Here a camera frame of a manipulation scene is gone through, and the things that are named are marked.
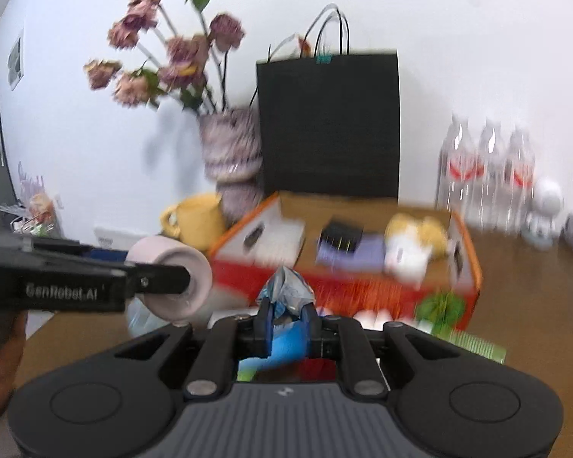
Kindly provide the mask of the dried pink flowers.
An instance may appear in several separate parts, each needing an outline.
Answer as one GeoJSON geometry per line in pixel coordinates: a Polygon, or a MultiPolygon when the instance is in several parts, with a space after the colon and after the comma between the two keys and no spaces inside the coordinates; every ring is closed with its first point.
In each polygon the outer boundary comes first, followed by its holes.
{"type": "Polygon", "coordinates": [[[156,109],[170,97],[195,114],[226,112],[228,57],[240,48],[246,32],[230,13],[207,20],[210,1],[185,0],[199,18],[201,31],[184,35],[163,0],[129,0],[124,17],[107,32],[107,41],[116,51],[142,52],[144,62],[126,69],[117,60],[91,60],[83,67],[89,88],[112,86],[113,100],[125,108],[156,109]]]}

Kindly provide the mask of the red cardboard box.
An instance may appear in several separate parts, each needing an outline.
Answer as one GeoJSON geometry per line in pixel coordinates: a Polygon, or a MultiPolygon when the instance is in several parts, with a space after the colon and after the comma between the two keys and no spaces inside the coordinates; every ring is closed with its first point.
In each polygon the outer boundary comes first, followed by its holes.
{"type": "Polygon", "coordinates": [[[378,311],[390,318],[414,318],[425,297],[452,290],[466,302],[468,327],[481,292],[482,273],[469,231],[461,215],[432,208],[407,207],[390,198],[326,197],[276,192],[235,224],[209,255],[216,283],[254,302],[262,286],[280,266],[298,272],[311,286],[317,305],[330,312],[354,315],[378,311]],[[419,287],[384,272],[384,234],[398,213],[416,219],[436,218],[445,226],[450,251],[429,262],[419,287]],[[321,244],[323,227],[338,219],[361,226],[355,252],[321,244]]]}

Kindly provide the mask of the purple textured vase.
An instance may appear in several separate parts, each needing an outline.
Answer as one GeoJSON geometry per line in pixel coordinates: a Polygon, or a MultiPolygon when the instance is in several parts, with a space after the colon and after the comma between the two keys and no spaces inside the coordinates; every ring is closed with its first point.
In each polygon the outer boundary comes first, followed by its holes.
{"type": "Polygon", "coordinates": [[[208,179],[216,183],[221,210],[234,224],[262,201],[259,176],[263,166],[257,113],[232,109],[199,118],[202,159],[208,179]]]}

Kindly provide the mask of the blue snack packet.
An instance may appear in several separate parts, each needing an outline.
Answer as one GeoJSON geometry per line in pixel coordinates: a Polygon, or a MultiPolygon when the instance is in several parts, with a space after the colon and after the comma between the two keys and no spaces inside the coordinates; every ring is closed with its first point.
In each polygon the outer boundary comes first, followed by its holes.
{"type": "Polygon", "coordinates": [[[256,303],[262,318],[281,318],[285,314],[299,318],[306,306],[316,305],[316,296],[298,272],[280,266],[262,287],[256,303]]]}

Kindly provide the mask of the black charger block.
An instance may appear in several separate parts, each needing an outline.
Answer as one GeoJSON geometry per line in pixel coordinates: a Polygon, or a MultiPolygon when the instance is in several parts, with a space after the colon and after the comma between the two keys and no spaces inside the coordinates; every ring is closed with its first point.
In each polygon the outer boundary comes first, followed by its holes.
{"type": "Polygon", "coordinates": [[[320,243],[337,251],[353,253],[363,237],[361,226],[338,219],[331,219],[322,229],[320,243]]]}

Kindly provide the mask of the yellow ceramic mug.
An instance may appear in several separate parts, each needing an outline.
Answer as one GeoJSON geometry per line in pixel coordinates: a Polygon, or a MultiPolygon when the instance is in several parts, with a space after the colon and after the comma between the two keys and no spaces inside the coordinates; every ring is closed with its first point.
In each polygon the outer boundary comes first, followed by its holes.
{"type": "Polygon", "coordinates": [[[167,207],[160,216],[165,236],[208,251],[227,231],[219,194],[195,194],[167,207]]]}

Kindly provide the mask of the white box by wall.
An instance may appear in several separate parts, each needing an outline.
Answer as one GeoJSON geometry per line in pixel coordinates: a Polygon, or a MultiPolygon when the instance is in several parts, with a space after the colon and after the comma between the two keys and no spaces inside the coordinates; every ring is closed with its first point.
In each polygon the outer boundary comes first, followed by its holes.
{"type": "Polygon", "coordinates": [[[105,226],[95,226],[94,235],[101,248],[119,251],[129,251],[136,242],[147,236],[140,232],[111,229],[105,226]]]}

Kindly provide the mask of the water bottle left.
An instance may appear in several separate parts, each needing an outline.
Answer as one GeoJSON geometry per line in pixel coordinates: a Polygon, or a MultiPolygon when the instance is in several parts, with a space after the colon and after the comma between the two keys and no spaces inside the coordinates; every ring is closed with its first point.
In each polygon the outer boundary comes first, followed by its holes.
{"type": "Polygon", "coordinates": [[[436,196],[438,209],[464,216],[476,177],[477,153],[468,119],[453,114],[440,150],[436,196]]]}

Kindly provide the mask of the water bottle right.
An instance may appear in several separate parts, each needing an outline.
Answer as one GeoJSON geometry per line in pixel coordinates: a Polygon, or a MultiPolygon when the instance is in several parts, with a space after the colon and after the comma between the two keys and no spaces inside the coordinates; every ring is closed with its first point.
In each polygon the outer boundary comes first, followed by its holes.
{"type": "Polygon", "coordinates": [[[510,136],[504,166],[504,229],[508,234],[518,234],[522,229],[534,181],[535,163],[529,131],[515,127],[510,136]]]}

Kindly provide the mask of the small white robot toy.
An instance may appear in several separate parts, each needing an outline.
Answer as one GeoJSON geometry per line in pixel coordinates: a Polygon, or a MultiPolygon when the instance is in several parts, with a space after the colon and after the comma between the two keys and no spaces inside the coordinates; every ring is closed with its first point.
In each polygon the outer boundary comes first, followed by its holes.
{"type": "Polygon", "coordinates": [[[529,212],[521,235],[539,250],[549,250],[556,241],[556,219],[563,209],[560,184],[550,177],[537,179],[531,190],[529,212]]]}

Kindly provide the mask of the pink tape roll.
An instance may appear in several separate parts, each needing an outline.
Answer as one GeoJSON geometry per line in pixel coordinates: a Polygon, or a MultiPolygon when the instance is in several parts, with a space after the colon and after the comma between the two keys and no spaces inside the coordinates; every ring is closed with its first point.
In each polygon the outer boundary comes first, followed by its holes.
{"type": "Polygon", "coordinates": [[[175,326],[204,305],[213,284],[205,255],[165,236],[149,236],[136,242],[126,256],[138,272],[135,296],[153,315],[175,326]]]}

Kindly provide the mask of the water bottle middle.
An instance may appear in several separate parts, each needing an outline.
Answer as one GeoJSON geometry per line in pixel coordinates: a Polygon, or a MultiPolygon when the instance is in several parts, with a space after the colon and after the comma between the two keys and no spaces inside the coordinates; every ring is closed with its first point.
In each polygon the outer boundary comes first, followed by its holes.
{"type": "Polygon", "coordinates": [[[504,151],[501,123],[495,119],[487,119],[478,143],[476,177],[470,207],[471,222],[479,229],[494,225],[493,211],[503,177],[504,151]]]}

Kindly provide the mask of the green tissue pack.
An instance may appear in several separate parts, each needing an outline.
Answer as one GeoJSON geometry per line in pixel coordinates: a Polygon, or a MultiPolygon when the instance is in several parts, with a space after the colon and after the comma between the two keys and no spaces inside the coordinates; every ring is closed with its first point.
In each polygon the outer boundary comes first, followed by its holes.
{"type": "Polygon", "coordinates": [[[465,312],[465,299],[452,290],[434,293],[415,306],[415,326],[463,350],[503,364],[507,355],[505,348],[456,327],[464,318],[465,312]]]}

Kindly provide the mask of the water bottle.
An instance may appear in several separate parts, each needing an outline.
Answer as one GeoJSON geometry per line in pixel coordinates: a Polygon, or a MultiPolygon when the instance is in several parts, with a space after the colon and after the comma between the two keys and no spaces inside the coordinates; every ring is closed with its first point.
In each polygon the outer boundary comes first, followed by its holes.
{"type": "Polygon", "coordinates": [[[476,177],[470,207],[471,222],[479,229],[494,225],[493,211],[503,177],[504,151],[501,123],[495,119],[487,119],[478,143],[476,177]]]}
{"type": "Polygon", "coordinates": [[[477,153],[468,119],[453,114],[440,150],[436,196],[438,209],[464,216],[476,177],[477,153]]]}
{"type": "Polygon", "coordinates": [[[518,234],[522,229],[534,181],[535,163],[529,131],[515,127],[510,136],[504,166],[504,229],[508,234],[518,234]]]}

